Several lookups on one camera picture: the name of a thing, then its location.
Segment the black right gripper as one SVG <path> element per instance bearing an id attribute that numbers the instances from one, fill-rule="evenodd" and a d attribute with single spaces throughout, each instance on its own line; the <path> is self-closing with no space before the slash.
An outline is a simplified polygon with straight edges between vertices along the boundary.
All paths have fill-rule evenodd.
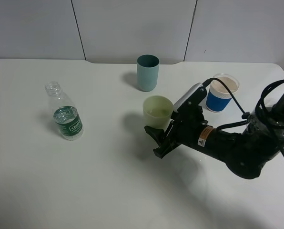
<path id="1" fill-rule="evenodd" d="M 158 145 L 153 150 L 158 158 L 164 158 L 180 145 L 206 155 L 218 155 L 218 151 L 213 146 L 206 146 L 206 144 L 201 146 L 198 144 L 202 131 L 208 127 L 201 106 L 189 108 L 188 111 L 182 114 L 173 112 L 171 119 L 165 131 L 150 126 L 144 127 L 146 134 Z"/>

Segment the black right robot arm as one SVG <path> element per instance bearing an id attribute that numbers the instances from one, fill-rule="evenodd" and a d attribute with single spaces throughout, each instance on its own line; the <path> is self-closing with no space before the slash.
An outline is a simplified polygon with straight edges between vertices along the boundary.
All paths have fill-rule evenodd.
<path id="1" fill-rule="evenodd" d="M 243 112 L 240 122 L 217 128 L 208 125 L 200 106 L 211 82 L 197 84 L 178 101 L 167 129 L 144 128 L 158 144 L 154 154 L 163 158 L 184 145 L 224 162 L 241 178 L 257 178 L 266 162 L 278 153 L 284 157 L 284 79 L 266 86 L 254 111 Z"/>

